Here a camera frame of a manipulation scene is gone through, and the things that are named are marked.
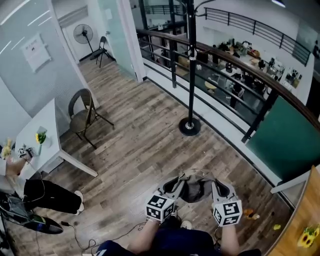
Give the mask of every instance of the white table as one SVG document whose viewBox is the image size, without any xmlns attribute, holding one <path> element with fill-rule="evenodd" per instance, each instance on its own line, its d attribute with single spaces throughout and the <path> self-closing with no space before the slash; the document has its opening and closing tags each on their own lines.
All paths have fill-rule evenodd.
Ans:
<svg viewBox="0 0 320 256">
<path fill-rule="evenodd" d="M 67 152 L 65 152 L 60 145 L 60 138 L 58 135 L 58 127 L 56 121 L 56 102 L 55 99 L 51 100 L 43 109 L 37 113 L 34 118 L 23 128 L 23 130 L 16 137 L 15 152 L 23 148 L 34 148 L 35 152 L 38 153 L 40 145 L 36 142 L 36 133 L 39 127 L 43 127 L 47 130 L 46 136 L 51 140 L 51 146 L 41 148 L 40 154 L 33 157 L 30 166 L 26 165 L 21 172 L 21 177 L 29 179 L 35 171 L 41 172 L 44 168 L 50 165 L 56 158 L 61 157 L 68 161 L 70 164 L 81 169 L 82 171 L 96 177 L 98 174 L 87 167 Z"/>
</svg>

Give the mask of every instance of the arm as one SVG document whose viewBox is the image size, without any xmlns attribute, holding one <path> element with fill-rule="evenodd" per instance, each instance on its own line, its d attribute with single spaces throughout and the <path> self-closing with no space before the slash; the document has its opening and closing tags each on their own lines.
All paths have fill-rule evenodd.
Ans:
<svg viewBox="0 0 320 256">
<path fill-rule="evenodd" d="M 25 166 L 27 160 L 24 158 L 20 159 L 18 162 L 6 163 L 5 175 L 6 176 L 15 176 L 21 173 L 21 170 Z"/>
<path fill-rule="evenodd" d="M 240 253 L 235 225 L 222 228 L 221 253 L 223 256 L 237 256 Z"/>
<path fill-rule="evenodd" d="M 131 241 L 127 250 L 135 255 L 149 251 L 159 229 L 159 225 L 159 222 L 148 220 L 144 228 L 133 239 L 133 241 Z"/>
</svg>

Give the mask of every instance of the green wall panel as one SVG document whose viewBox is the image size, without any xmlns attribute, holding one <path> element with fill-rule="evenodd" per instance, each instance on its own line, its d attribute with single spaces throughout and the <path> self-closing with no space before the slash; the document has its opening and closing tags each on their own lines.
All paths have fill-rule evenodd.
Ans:
<svg viewBox="0 0 320 256">
<path fill-rule="evenodd" d="M 284 181 L 320 163 L 320 132 L 282 97 L 246 146 Z"/>
</svg>

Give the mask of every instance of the metal railing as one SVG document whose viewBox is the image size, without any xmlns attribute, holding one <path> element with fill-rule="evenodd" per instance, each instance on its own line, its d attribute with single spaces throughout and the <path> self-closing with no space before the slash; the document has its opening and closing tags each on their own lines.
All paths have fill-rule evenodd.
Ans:
<svg viewBox="0 0 320 256">
<path fill-rule="evenodd" d="M 146 14 L 170 14 L 169 5 L 146 5 L 144 9 Z M 176 14 L 181 13 L 180 5 L 174 5 L 173 9 Z"/>
<path fill-rule="evenodd" d="M 311 52 L 302 44 L 295 41 L 286 34 L 280 32 L 279 30 L 252 18 L 248 18 L 233 12 L 208 7 L 205 7 L 204 9 L 206 20 L 211 20 L 226 24 L 228 26 L 233 26 L 238 29 L 252 33 L 255 36 L 261 37 L 275 44 L 280 49 L 283 49 L 284 51 L 288 52 L 303 65 L 307 65 Z"/>
<path fill-rule="evenodd" d="M 172 86 L 174 88 L 179 86 L 182 89 L 189 91 L 188 88 L 186 88 L 183 84 L 177 81 L 177 76 L 188 81 L 186 75 L 179 75 L 177 73 L 178 68 L 184 70 L 186 73 L 189 72 L 189 68 L 178 61 L 179 57 L 185 58 L 186 61 L 188 61 L 188 51 L 178 52 L 177 47 L 175 46 L 176 44 L 180 44 L 188 48 L 189 41 L 186 39 L 178 38 L 171 34 L 150 30 L 137 29 L 137 33 L 139 42 L 141 43 L 140 49 L 142 56 L 150 60 L 151 62 L 161 66 L 165 70 L 170 71 L 171 76 L 164 74 L 154 66 L 148 65 L 146 63 L 144 65 L 150 68 L 151 70 L 161 74 L 165 78 L 171 80 Z M 152 43 L 152 38 L 154 37 L 160 38 L 160 41 L 163 42 L 163 44 L 157 45 Z M 155 52 L 154 48 L 161 49 L 162 52 Z M 222 84 L 226 85 L 227 81 L 229 81 L 228 84 L 232 86 L 223 86 L 221 85 L 221 83 L 219 83 L 219 81 L 213 81 L 210 77 L 204 75 L 204 73 L 202 73 L 200 70 L 196 70 L 195 76 L 202 79 L 202 81 L 204 81 L 205 83 L 208 83 L 209 85 L 215 87 L 214 93 L 210 92 L 206 87 L 204 87 L 200 83 L 196 82 L 195 86 L 203 93 L 212 97 L 218 103 L 220 103 L 225 108 L 230 110 L 232 113 L 237 115 L 241 120 L 243 120 L 246 124 L 249 125 L 249 129 L 247 131 L 243 130 L 234 120 L 232 120 L 219 109 L 214 107 L 210 102 L 203 99 L 203 97 L 201 97 L 197 93 L 195 93 L 194 96 L 200 101 L 202 101 L 204 104 L 206 104 L 208 107 L 216 111 L 229 123 L 235 126 L 240 132 L 242 132 L 244 134 L 242 142 L 246 142 L 248 139 L 250 139 L 252 133 L 258 129 L 260 122 L 264 120 L 266 113 L 273 106 L 278 96 L 283 97 L 288 103 L 290 103 L 294 108 L 296 108 L 318 131 L 320 131 L 320 122 L 318 122 L 318 120 L 313 116 L 313 114 L 301 103 L 301 101 L 299 101 L 293 94 L 291 94 L 286 88 L 284 88 L 284 86 L 279 84 L 270 76 L 266 75 L 260 70 L 253 69 L 252 67 L 241 62 L 238 58 L 231 56 L 230 54 L 217 48 L 212 48 L 206 44 L 197 42 L 196 49 L 204 52 L 205 54 L 215 56 L 220 60 L 232 64 L 233 68 L 239 69 L 239 73 L 245 74 L 248 78 L 251 79 L 252 83 L 248 85 L 245 82 L 241 82 L 234 75 L 230 76 L 227 72 L 217 69 L 214 65 L 210 64 L 210 62 L 205 63 L 201 61 L 199 58 L 196 60 L 197 64 L 201 65 L 203 69 L 211 71 L 212 74 L 217 74 L 219 76 L 219 79 L 224 79 L 226 83 Z M 263 97 L 261 87 L 253 86 L 255 84 L 261 85 L 264 89 L 271 89 L 271 92 L 269 93 L 267 99 Z M 243 90 L 247 96 L 250 95 L 250 97 L 253 97 L 255 99 L 254 105 L 257 106 L 258 103 L 260 107 L 257 108 L 251 103 L 247 102 L 242 96 L 240 96 L 240 94 L 238 93 L 239 90 L 236 90 L 235 88 L 238 88 L 241 91 Z M 244 110 L 250 112 L 254 118 L 252 120 L 248 120 L 248 115 L 244 114 Z"/>
</svg>

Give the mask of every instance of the wooden floor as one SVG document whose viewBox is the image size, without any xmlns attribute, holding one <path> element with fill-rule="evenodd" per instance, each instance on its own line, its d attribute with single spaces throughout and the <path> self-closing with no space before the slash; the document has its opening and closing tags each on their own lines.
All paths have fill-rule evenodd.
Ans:
<svg viewBox="0 0 320 256">
<path fill-rule="evenodd" d="M 94 61 L 86 61 L 80 68 L 101 104 L 99 113 L 115 123 L 115 130 L 101 119 L 89 129 L 87 135 L 97 150 L 71 132 L 62 136 L 62 148 L 99 175 L 94 178 L 69 163 L 61 164 L 46 179 L 70 191 L 80 190 L 85 210 L 75 216 L 39 208 L 39 215 L 75 225 L 82 247 L 89 239 L 101 243 L 146 219 L 145 198 L 162 179 L 202 169 L 232 183 L 243 208 L 252 208 L 261 216 L 258 220 L 242 218 L 237 226 L 241 248 L 268 250 L 281 233 L 273 226 L 284 227 L 292 213 L 241 155 L 204 123 L 197 136 L 182 135 L 178 123 L 187 116 L 187 109 L 153 83 L 138 84 L 126 77 L 115 62 L 99 69 Z M 217 225 L 211 204 L 211 198 L 193 204 L 179 199 L 178 214 L 191 221 L 194 229 L 213 236 Z M 39 255 L 35 231 L 12 223 L 7 226 L 17 256 Z M 136 228 L 119 239 L 119 244 L 125 247 L 137 232 Z M 37 236 L 42 256 L 81 255 L 71 227 L 60 235 Z"/>
</svg>

